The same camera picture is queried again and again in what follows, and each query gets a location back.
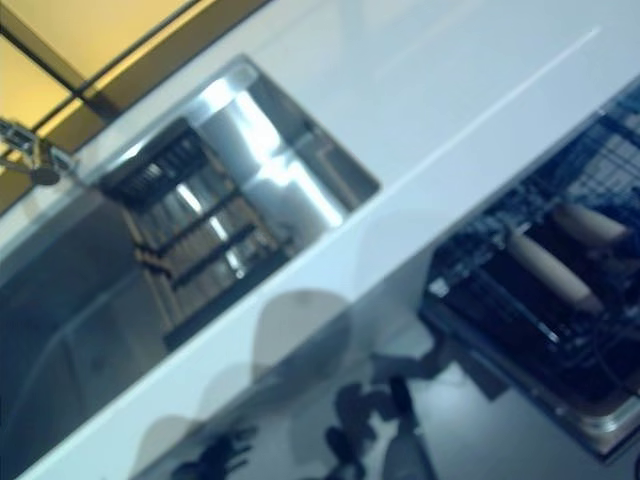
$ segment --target dish rack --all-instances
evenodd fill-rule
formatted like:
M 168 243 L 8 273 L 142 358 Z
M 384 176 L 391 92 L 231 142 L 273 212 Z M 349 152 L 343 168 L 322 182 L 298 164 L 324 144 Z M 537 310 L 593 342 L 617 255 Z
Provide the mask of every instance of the dish rack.
M 178 121 L 108 175 L 174 349 L 288 259 L 216 152 Z
M 604 215 L 628 235 L 615 245 L 587 246 L 555 220 L 566 205 Z M 509 242 L 523 235 L 580 278 L 604 308 L 567 304 L 516 261 Z M 422 315 L 484 354 L 551 415 L 563 412 L 561 423 L 573 418 L 570 430 L 575 433 L 578 425 L 580 441 L 606 455 L 616 445 L 612 437 L 602 440 L 618 428 L 612 418 L 623 407 L 637 406 L 632 397 L 640 388 L 639 302 L 636 89 L 599 111 L 581 133 L 436 249 Z

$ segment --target wire rack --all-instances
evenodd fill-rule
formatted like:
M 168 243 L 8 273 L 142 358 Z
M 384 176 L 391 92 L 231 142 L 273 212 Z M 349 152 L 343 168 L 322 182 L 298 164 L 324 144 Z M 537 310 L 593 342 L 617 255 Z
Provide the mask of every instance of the wire rack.
M 288 239 L 272 234 L 184 121 L 136 152 L 102 188 L 123 206 L 171 348 L 288 258 Z
M 436 252 L 429 287 L 442 296 L 561 202 L 598 210 L 640 232 L 640 88 L 601 113 L 564 148 Z
M 544 339 L 544 348 L 564 355 L 561 361 L 564 368 L 592 360 L 590 342 L 594 335 L 606 350 L 637 326 L 640 269 L 615 275 L 604 269 L 599 271 L 605 292 L 601 300 L 607 309 L 598 318 L 555 301 L 558 299 L 553 295 L 540 308 L 522 303 L 514 296 L 513 285 L 505 286 L 504 278 L 490 273 L 490 265 L 502 254 L 508 235 L 543 227 L 560 203 L 580 204 L 599 211 L 635 230 L 638 242 L 640 88 L 606 112 L 599 112 L 579 135 L 444 242 L 431 264 L 427 284 L 431 294 L 444 298 L 451 307 L 452 301 L 447 296 L 460 285 L 467 302 L 471 302 L 455 305 L 463 316 L 475 308 L 491 312 L 498 324 L 526 322 L 529 329 L 542 334 L 536 338 Z M 629 307 L 625 299 L 631 290 L 634 297 Z

